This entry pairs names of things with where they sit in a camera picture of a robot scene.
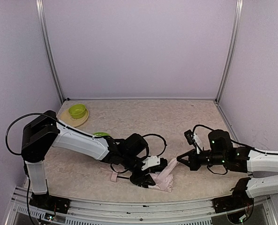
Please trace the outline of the pink and black umbrella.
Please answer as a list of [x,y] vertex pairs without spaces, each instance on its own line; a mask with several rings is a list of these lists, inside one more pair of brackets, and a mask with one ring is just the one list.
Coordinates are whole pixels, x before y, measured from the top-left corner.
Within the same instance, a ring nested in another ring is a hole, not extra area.
[[[167,166],[160,173],[149,173],[152,180],[155,182],[155,185],[140,185],[143,188],[149,188],[159,191],[172,192],[173,188],[173,169],[177,166],[177,159],[174,157],[170,160]],[[111,182],[117,182],[117,179],[129,180],[129,177],[119,176],[117,172],[114,172],[112,169],[100,167],[101,171],[110,173],[109,180]]]

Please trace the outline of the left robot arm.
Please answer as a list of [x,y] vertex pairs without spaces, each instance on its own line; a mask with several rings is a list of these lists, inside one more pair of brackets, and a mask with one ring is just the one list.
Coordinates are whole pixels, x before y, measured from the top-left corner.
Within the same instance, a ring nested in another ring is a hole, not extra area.
[[155,185],[149,170],[142,169],[147,157],[138,157],[143,150],[149,150],[141,135],[134,133],[126,139],[91,135],[69,127],[57,119],[54,111],[49,110],[39,113],[23,129],[22,158],[36,195],[48,192],[43,161],[51,147],[82,153],[103,163],[122,165],[132,173],[129,179],[133,184],[143,188]]

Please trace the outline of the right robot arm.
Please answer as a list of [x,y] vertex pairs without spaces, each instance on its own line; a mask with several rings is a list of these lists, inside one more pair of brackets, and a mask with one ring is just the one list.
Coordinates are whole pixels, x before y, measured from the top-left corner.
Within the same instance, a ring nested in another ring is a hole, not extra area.
[[177,161],[192,171],[198,171],[201,166],[210,169],[214,165],[221,165],[226,172],[274,173],[269,177],[240,179],[232,190],[232,197],[255,198],[278,194],[278,152],[258,150],[242,143],[234,147],[236,142],[227,131],[221,129],[209,132],[209,150],[202,150],[193,130],[186,131],[184,136],[194,148],[179,155]]

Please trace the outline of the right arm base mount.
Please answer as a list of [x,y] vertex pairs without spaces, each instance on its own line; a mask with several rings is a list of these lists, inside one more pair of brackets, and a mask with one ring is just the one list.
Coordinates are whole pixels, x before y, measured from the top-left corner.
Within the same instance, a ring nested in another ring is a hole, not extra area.
[[214,198],[212,200],[215,213],[222,213],[241,209],[247,207],[248,205],[252,205],[253,202],[253,198],[232,195]]

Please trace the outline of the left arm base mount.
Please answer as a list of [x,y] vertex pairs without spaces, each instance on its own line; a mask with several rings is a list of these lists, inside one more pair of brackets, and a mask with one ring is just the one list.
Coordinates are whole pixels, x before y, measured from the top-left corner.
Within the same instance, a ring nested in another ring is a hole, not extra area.
[[70,200],[52,195],[32,195],[29,204],[39,209],[67,214]]

